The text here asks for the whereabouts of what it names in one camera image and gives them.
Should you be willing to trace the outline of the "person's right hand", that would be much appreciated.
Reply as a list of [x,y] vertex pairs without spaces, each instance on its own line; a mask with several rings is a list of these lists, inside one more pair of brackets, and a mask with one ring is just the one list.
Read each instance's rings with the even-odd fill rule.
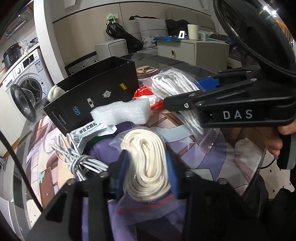
[[280,150],[283,147],[283,141],[280,138],[281,135],[291,135],[295,133],[295,121],[287,126],[279,126],[275,131],[271,127],[258,128],[259,132],[262,133],[264,137],[264,143],[268,151],[275,157],[278,157]]

